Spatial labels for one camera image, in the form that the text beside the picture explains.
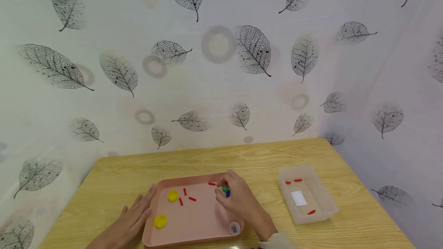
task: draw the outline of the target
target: wrist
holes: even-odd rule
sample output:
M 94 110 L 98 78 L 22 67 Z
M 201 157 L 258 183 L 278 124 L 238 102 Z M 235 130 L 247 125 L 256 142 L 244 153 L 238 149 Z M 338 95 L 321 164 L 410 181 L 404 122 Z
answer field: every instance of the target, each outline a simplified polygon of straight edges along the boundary
M 277 228 L 272 222 L 271 216 L 264 210 L 250 220 L 250 223 L 260 241 L 268 241 L 273 234 L 277 233 Z

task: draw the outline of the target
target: white paper card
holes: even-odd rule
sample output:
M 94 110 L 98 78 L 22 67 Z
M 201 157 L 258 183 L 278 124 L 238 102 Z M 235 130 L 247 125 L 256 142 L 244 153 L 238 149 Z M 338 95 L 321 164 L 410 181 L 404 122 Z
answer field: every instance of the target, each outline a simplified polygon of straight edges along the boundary
M 297 206 L 306 206 L 306 200 L 301 191 L 292 191 L 291 192 L 292 199 L 294 199 L 295 205 Z

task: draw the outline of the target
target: hand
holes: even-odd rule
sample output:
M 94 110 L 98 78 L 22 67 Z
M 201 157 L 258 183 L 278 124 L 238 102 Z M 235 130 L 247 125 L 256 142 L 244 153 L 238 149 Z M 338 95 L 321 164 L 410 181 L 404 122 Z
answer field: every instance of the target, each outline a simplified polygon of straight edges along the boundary
M 131 208 L 128 209 L 128 206 L 124 206 L 120 217 L 94 238 L 86 249 L 120 249 L 128 244 L 137 236 L 152 213 L 149 206 L 151 206 L 154 194 L 155 184 L 151 186 L 145 196 L 142 197 L 139 194 Z
M 224 193 L 216 188 L 217 201 L 237 217 L 251 223 L 261 241 L 267 241 L 272 234 L 277 232 L 271 216 L 260 206 L 248 184 L 237 173 L 228 170 L 217 181 L 217 187 L 221 186 L 229 188 L 231 196 L 226 198 Z

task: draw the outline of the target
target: translucent plastic box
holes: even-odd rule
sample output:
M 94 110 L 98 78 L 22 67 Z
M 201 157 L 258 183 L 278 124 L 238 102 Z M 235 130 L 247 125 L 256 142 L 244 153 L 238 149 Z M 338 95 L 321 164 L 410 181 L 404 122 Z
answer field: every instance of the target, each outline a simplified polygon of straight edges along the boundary
M 280 189 L 295 223 L 326 220 L 338 212 L 338 206 L 310 165 L 281 168 L 279 175 Z M 307 205 L 297 206 L 292 198 L 292 191 L 301 191 Z

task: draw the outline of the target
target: wooden table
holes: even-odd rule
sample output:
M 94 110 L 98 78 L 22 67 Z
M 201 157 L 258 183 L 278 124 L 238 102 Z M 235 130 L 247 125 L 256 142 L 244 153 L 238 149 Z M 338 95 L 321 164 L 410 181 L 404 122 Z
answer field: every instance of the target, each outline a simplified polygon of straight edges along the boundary
M 340 211 L 331 219 L 297 225 L 277 184 L 281 167 L 312 165 Z M 343 159 L 324 139 L 153 153 L 100 159 L 40 248 L 85 246 L 109 226 L 123 205 L 161 179 L 233 169 L 244 177 L 277 229 L 300 249 L 414 248 Z M 237 238 L 170 248 L 250 249 L 257 237 L 249 225 Z M 128 248 L 143 248 L 136 240 Z

